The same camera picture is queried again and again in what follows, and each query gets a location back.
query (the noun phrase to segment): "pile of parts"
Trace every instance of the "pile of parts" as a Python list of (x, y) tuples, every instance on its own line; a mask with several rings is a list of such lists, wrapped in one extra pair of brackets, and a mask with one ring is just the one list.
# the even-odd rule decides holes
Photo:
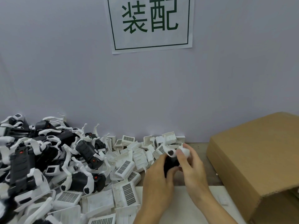
[(97, 126), (72, 128), (65, 116), (28, 125), (16, 114), (0, 122), (0, 223), (133, 223), (140, 209), (135, 186), (161, 154), (164, 173), (186, 156), (184, 136), (100, 137)]

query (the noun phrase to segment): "gray wall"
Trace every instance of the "gray wall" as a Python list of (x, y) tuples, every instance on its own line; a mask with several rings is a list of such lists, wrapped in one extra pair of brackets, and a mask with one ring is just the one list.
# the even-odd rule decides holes
[(193, 48), (112, 55), (103, 0), (0, 0), (0, 118), (207, 142), (299, 114), (299, 0), (195, 0)]

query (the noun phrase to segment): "vent grille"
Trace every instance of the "vent grille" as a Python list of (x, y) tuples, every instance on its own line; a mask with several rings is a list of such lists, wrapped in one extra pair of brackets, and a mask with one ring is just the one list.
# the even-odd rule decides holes
[(119, 168), (119, 170), (117, 171), (117, 173), (122, 174), (125, 171), (125, 169), (129, 166), (130, 163), (131, 162), (128, 161), (128, 160), (125, 161), (125, 163)]
[(48, 175), (46, 175), (46, 179), (47, 179), (48, 183), (50, 183), (50, 181), (52, 180), (52, 178), (54, 178), (54, 176), (48, 176)]
[(182, 146), (183, 143), (172, 143), (171, 145)]
[(137, 175), (136, 173), (132, 172), (132, 173), (130, 174), (130, 176), (128, 177), (128, 181), (129, 181), (129, 182), (132, 181), (133, 178), (134, 178), (136, 175)]
[(164, 151), (164, 149), (163, 149), (163, 146), (161, 146), (161, 147), (159, 148), (159, 151), (160, 151), (162, 154), (165, 154), (165, 151)]
[(131, 184), (124, 185), (123, 191), (125, 193), (125, 197), (126, 197), (128, 206), (130, 206), (131, 204), (136, 202)]
[(97, 219), (91, 222), (91, 224), (112, 224), (113, 217), (105, 219)]
[(124, 139), (125, 141), (134, 142), (134, 138), (133, 138), (133, 137), (127, 137), (127, 136), (124, 136), (123, 139)]
[(55, 191), (56, 191), (56, 195), (58, 195), (59, 193), (61, 193), (61, 189), (60, 189), (60, 187), (57, 187), (57, 188), (55, 189)]
[(78, 198), (78, 196), (79, 195), (77, 193), (63, 192), (57, 200), (63, 201), (63, 202), (74, 203), (76, 201), (76, 199)]

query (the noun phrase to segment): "cardboard box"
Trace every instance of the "cardboard box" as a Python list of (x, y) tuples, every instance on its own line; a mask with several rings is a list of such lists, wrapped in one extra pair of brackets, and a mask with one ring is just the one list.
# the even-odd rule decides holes
[(274, 113), (210, 139), (207, 157), (245, 221), (298, 224), (299, 116)]

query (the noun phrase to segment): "sign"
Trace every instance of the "sign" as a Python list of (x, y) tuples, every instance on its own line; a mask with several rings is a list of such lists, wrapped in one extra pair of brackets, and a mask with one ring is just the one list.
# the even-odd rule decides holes
[(191, 48), (194, 0), (105, 0), (112, 53)]

